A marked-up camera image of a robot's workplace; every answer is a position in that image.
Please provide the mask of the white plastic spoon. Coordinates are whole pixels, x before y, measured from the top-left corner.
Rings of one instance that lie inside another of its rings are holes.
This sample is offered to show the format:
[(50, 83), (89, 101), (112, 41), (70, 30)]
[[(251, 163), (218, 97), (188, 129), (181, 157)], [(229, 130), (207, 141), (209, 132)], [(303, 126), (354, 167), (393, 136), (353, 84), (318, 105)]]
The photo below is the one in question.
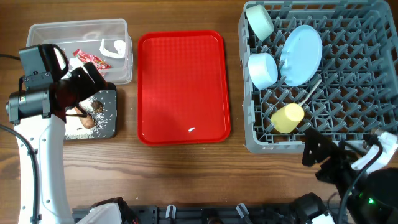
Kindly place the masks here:
[(299, 106), (303, 106), (311, 97), (311, 95), (313, 94), (313, 92), (318, 88), (319, 84), (321, 84), (322, 80), (319, 79), (316, 84), (314, 84), (314, 86), (312, 87), (312, 89), (310, 90), (310, 92), (308, 93), (308, 95), (305, 97), (305, 99), (303, 101), (301, 101), (298, 105)]

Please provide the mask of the brown food lump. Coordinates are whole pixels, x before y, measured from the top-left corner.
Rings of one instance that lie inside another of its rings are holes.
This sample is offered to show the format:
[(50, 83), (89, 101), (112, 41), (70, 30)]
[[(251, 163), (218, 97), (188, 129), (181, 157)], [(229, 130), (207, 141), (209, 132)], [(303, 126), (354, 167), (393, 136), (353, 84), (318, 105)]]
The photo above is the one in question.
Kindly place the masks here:
[(94, 114), (102, 113), (104, 111), (104, 105), (98, 100), (94, 100), (91, 103), (91, 107), (93, 109)]

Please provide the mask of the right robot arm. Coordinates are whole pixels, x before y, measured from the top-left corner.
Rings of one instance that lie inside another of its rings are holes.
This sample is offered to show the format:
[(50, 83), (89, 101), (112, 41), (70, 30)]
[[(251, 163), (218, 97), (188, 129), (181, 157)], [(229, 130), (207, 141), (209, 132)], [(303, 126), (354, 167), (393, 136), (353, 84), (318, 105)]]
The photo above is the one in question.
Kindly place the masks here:
[(291, 223), (397, 223), (397, 169), (387, 164), (397, 150), (397, 135), (373, 129), (364, 135), (364, 149), (347, 141), (335, 144), (313, 128), (305, 132), (302, 164), (320, 164), (317, 180), (333, 184), (340, 196), (333, 213), (309, 193), (290, 204)]

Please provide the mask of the mint green bowl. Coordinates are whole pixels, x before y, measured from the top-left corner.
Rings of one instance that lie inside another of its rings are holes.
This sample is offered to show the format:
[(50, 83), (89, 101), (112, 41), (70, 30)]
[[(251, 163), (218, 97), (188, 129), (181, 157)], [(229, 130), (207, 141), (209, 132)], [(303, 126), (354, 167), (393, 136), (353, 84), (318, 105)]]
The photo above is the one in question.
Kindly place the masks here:
[(256, 5), (245, 10), (247, 20), (259, 40), (267, 39), (274, 31), (272, 19), (264, 6)]

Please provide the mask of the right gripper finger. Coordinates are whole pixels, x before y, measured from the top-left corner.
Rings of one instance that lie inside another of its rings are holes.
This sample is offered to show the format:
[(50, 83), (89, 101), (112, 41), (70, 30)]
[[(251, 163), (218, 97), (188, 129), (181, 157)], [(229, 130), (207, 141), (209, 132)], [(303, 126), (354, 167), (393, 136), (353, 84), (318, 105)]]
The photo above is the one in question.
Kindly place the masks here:
[(364, 148), (371, 148), (372, 146), (381, 145), (377, 134), (365, 134), (363, 141)]
[(302, 164), (311, 167), (323, 162), (338, 146), (330, 139), (323, 136), (314, 128), (305, 131), (305, 148), (302, 156)]

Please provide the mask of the large light blue plate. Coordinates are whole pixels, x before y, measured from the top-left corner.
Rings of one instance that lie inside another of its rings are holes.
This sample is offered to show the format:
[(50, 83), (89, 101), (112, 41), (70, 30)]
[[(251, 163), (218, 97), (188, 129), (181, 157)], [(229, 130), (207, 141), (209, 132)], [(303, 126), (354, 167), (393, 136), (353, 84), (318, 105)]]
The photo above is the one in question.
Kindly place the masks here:
[(295, 28), (282, 48), (280, 74), (288, 86), (308, 82), (316, 73), (322, 59), (323, 45), (318, 32), (309, 25)]

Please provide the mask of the small light blue bowl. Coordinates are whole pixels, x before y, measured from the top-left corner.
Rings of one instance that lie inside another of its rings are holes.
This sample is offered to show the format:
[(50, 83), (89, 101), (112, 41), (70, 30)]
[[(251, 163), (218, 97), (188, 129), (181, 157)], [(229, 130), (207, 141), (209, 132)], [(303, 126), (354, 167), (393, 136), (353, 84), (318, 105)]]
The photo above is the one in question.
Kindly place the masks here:
[(278, 69), (273, 56), (269, 53), (252, 54), (248, 59), (248, 70), (251, 80), (259, 90), (265, 90), (275, 84)]

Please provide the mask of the yellow plastic cup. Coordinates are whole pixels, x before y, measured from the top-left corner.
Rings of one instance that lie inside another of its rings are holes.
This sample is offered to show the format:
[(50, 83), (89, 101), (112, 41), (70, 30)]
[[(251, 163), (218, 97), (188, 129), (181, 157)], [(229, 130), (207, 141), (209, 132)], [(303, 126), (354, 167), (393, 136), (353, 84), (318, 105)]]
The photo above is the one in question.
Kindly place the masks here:
[(305, 112), (301, 105), (289, 103), (271, 116), (274, 129), (280, 133), (291, 133), (304, 119)]

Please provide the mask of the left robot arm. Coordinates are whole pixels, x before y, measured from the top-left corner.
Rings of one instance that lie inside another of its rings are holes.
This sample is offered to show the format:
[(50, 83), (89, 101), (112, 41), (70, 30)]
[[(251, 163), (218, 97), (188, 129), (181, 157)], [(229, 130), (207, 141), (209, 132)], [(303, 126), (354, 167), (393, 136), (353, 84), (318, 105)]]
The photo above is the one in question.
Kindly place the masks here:
[(74, 223), (65, 186), (63, 143), (67, 110), (97, 94), (116, 92), (92, 62), (70, 71), (63, 50), (40, 44), (19, 50), (24, 76), (6, 112), (20, 160), (19, 223)]

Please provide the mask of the red snack wrapper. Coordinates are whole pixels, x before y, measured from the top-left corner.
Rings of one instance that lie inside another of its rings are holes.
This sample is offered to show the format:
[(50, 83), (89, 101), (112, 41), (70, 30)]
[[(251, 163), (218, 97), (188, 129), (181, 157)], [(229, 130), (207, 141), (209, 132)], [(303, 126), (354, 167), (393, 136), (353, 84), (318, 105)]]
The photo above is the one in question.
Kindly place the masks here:
[(97, 70), (100, 71), (100, 74), (104, 76), (104, 71), (112, 68), (112, 66), (106, 63), (104, 60), (100, 59), (96, 55), (86, 53), (81, 49), (77, 49), (74, 51), (73, 56), (78, 59), (82, 64), (86, 64), (91, 62)]

